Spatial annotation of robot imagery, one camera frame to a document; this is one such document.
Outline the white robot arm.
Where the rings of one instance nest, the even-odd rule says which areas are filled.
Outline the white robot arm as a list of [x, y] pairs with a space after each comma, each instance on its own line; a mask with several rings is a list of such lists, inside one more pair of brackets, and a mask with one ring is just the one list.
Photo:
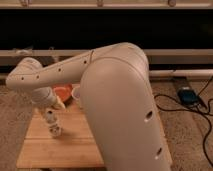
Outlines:
[[43, 67], [23, 59], [8, 88], [49, 103], [52, 85], [78, 83], [80, 101], [107, 171], [171, 171], [144, 51], [128, 42]]

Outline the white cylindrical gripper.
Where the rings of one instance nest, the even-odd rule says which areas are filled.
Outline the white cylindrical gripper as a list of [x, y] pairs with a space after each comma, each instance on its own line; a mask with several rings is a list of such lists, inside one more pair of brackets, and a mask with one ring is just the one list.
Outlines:
[[51, 87], [44, 87], [32, 91], [32, 102], [39, 108], [64, 109], [65, 105]]

